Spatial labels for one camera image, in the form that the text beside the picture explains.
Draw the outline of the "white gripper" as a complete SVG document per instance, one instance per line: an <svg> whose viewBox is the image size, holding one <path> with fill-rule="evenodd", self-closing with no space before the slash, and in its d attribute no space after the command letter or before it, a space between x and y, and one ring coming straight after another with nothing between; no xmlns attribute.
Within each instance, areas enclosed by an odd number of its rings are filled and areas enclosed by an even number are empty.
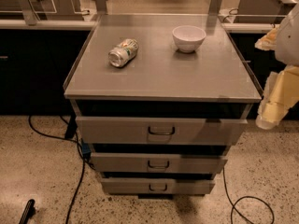
<svg viewBox="0 0 299 224"><path fill-rule="evenodd" d="M260 50L274 50L278 28L275 27L255 43ZM271 72L263 90L256 125L270 130L280 124L289 109L299 101L299 67L287 66L279 74Z"/></svg>

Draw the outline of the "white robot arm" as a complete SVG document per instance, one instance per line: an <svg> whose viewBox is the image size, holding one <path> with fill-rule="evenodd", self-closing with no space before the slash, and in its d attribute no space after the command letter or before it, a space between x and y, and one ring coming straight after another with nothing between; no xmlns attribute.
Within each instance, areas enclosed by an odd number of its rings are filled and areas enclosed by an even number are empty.
<svg viewBox="0 0 299 224"><path fill-rule="evenodd" d="M256 125L270 130L279 125L289 110L299 102L299 5L282 20L279 27L260 38L255 47L273 50L275 58L286 65L266 80Z"/></svg>

